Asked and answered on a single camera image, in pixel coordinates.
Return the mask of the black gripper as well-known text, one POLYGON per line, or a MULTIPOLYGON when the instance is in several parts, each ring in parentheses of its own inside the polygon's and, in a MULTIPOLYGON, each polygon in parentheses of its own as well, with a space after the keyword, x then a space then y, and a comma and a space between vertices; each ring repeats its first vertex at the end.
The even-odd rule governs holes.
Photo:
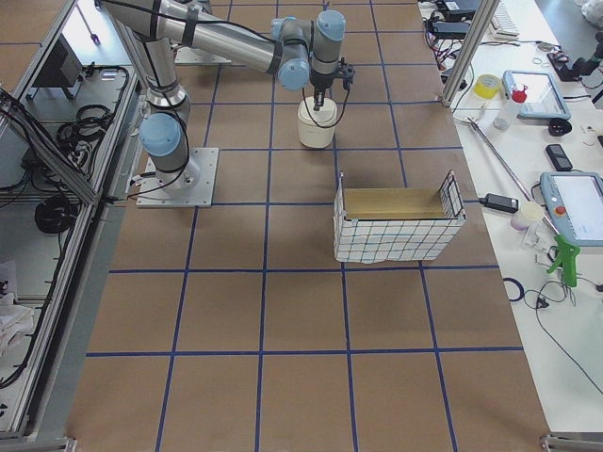
POLYGON ((325 91, 330 88, 335 80, 335 73, 310 72, 310 83, 314 88, 314 111, 320 111, 324 106, 325 91))

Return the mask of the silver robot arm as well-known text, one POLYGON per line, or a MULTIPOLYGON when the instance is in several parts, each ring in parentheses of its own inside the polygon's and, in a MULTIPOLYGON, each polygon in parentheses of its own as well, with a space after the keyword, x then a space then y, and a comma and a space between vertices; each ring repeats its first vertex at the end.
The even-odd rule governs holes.
POLYGON ((350 88, 354 69, 340 55, 346 19, 323 10, 314 20, 277 18, 266 37, 243 24, 220 19, 199 1, 105 1, 111 18, 133 35, 137 74, 147 84, 149 115, 139 138, 155 165, 160 188, 179 191, 198 180, 187 137, 190 99, 180 84, 171 49, 177 43, 230 59, 273 75, 287 90, 314 88, 314 108, 321 109, 334 80, 350 88))

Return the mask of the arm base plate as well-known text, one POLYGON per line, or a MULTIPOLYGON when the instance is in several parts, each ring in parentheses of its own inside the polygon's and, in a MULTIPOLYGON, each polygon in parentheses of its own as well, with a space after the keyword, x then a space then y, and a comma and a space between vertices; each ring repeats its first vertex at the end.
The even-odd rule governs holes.
POLYGON ((232 60, 201 49, 179 47, 175 54, 175 64, 180 66, 231 65, 232 60))
POLYGON ((218 148, 191 148, 189 160, 182 173, 156 173, 144 178, 137 196, 141 208, 203 207, 212 205, 217 167, 218 148))

